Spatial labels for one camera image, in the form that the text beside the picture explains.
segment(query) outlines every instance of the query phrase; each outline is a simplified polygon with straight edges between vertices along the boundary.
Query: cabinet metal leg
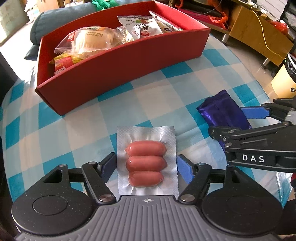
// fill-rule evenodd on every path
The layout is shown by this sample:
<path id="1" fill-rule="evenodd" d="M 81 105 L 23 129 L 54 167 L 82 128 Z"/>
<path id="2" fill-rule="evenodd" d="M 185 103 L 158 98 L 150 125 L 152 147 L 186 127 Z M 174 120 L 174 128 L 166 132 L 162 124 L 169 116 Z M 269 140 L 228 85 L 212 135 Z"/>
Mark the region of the cabinet metal leg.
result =
<path id="1" fill-rule="evenodd" d="M 224 34 L 223 37 L 222 37 L 222 42 L 223 43 L 226 43 L 227 40 L 228 40 L 228 38 L 229 38 L 229 35 L 228 34 Z"/>
<path id="2" fill-rule="evenodd" d="M 262 69 L 266 69 L 266 66 L 269 64 L 270 60 L 269 59 L 265 59 L 263 61 L 263 63 L 260 64 Z"/>

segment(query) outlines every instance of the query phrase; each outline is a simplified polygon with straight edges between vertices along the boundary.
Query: trash can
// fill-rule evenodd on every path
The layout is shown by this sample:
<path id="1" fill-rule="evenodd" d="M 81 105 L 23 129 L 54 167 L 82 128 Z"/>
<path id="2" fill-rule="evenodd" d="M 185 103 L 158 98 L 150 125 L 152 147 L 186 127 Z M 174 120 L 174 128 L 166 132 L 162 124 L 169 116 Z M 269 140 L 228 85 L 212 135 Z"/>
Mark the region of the trash can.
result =
<path id="1" fill-rule="evenodd" d="M 296 58 L 293 55 L 287 55 L 271 85 L 279 98 L 292 98 L 296 95 Z"/>

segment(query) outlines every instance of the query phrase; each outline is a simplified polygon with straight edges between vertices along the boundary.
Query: sausage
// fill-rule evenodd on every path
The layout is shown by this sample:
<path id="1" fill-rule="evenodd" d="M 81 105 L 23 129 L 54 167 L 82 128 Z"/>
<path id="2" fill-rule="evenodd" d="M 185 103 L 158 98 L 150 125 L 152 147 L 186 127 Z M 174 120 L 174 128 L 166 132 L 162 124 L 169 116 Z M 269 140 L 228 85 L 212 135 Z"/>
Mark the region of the sausage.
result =
<path id="1" fill-rule="evenodd" d="M 130 156 L 126 162 L 126 168 L 130 172 L 160 172 L 165 167 L 167 167 L 167 163 L 161 156 Z"/>
<path id="2" fill-rule="evenodd" d="M 153 187 L 163 181 L 165 177 L 161 172 L 130 172 L 128 181 L 134 187 Z"/>
<path id="3" fill-rule="evenodd" d="M 166 151 L 159 141 L 135 141 L 126 148 L 128 156 L 163 156 Z"/>

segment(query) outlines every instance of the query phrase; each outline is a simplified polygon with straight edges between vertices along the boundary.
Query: wire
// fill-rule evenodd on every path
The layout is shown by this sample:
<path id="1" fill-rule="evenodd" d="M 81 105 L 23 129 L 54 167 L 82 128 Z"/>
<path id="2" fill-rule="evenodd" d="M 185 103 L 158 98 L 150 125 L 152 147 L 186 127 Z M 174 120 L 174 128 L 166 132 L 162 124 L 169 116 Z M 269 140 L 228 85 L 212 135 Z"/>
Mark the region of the wire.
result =
<path id="1" fill-rule="evenodd" d="M 258 15 L 255 13 L 255 11 L 253 10 L 252 7 L 251 7 L 251 9 L 252 9 L 253 13 L 256 15 L 256 17 L 258 18 L 259 23 L 260 23 L 260 25 L 261 25 L 261 28 L 262 28 L 262 34 L 263 34 L 263 39 L 264 39 L 264 43 L 265 43 L 266 48 L 267 48 L 270 52 L 272 52 L 273 54 L 276 54 L 276 55 L 280 56 L 281 58 L 285 58 L 285 57 L 282 57 L 279 53 L 276 53 L 276 52 L 272 51 L 272 50 L 267 46 L 267 43 L 266 43 L 266 40 L 265 40 L 265 36 L 264 36 L 264 30 L 263 30 L 263 26 L 262 26 L 262 23 L 261 23 L 261 21 L 260 21 L 260 18 L 259 18 Z"/>
<path id="2" fill-rule="evenodd" d="M 207 13 L 209 13 L 209 12 L 212 12 L 212 11 L 216 10 L 217 7 L 215 7 L 214 9 L 212 9 L 212 10 L 210 10 L 210 11 L 208 11 L 208 12 L 201 13 L 201 14 L 196 14 L 196 15 L 204 15 L 204 14 L 207 14 Z"/>

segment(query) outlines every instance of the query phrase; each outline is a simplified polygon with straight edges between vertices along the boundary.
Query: yellow trash can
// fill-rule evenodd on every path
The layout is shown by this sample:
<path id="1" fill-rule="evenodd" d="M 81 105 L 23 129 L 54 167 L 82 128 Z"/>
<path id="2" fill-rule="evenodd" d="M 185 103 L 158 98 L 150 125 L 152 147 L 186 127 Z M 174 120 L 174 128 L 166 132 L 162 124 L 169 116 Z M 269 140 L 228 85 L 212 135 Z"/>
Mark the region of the yellow trash can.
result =
<path id="1" fill-rule="evenodd" d="M 296 73 L 296 59 L 291 54 L 288 54 L 287 57 L 285 63 L 271 81 L 272 88 L 279 98 L 292 98 L 296 95 L 296 82 L 291 78 L 287 71 L 288 65 L 292 65 L 292 68 L 294 68 Z"/>

